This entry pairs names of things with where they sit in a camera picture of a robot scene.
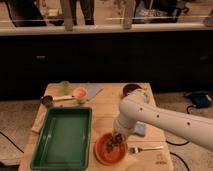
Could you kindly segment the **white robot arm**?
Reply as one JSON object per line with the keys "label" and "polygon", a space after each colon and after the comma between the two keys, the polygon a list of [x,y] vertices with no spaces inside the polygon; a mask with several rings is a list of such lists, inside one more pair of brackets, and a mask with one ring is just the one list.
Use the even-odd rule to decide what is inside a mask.
{"label": "white robot arm", "polygon": [[136,89],[119,102],[113,131],[127,140],[140,121],[173,133],[213,151],[213,119],[159,108],[149,104],[143,89]]}

